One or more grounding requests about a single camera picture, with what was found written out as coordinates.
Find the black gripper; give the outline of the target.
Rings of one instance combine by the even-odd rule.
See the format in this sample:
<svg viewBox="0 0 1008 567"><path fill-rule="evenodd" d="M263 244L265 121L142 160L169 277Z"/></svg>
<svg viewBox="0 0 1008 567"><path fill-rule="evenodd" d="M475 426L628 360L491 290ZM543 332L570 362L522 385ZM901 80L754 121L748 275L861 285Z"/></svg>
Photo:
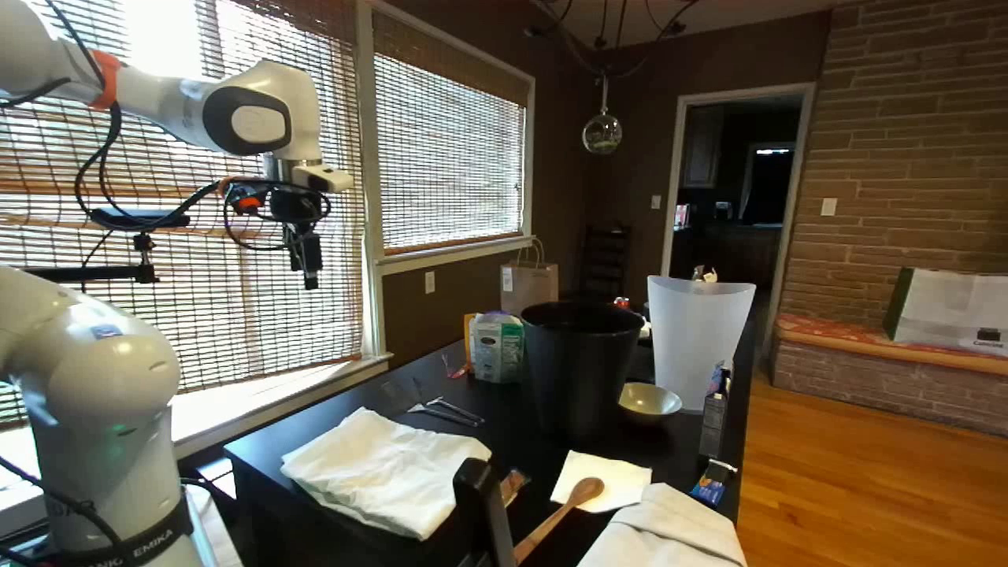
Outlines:
<svg viewBox="0 0 1008 567"><path fill-rule="evenodd" d="M290 269L301 275L301 285L319 285L320 238L316 225L329 215L329 199L313 190L281 185L270 194L270 215L282 225Z"/></svg>

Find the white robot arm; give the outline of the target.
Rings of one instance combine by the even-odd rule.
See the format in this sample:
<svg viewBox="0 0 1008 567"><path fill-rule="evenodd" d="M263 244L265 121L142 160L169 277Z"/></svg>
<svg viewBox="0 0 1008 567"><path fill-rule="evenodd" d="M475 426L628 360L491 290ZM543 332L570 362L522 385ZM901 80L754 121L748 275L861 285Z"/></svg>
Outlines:
<svg viewBox="0 0 1008 567"><path fill-rule="evenodd" d="M263 61L223 82L151 76L72 30L51 30L26 0L4 0L0 89L13 103L68 96L142 114L169 135L226 153L265 153L270 175L226 175L238 211L282 226L290 269L320 270L323 194L354 178L320 158L313 80ZM48 548L27 567L214 567L180 479L169 417L180 360L151 325L21 269L0 270L0 374L21 389L32 477L48 498Z"/></svg>

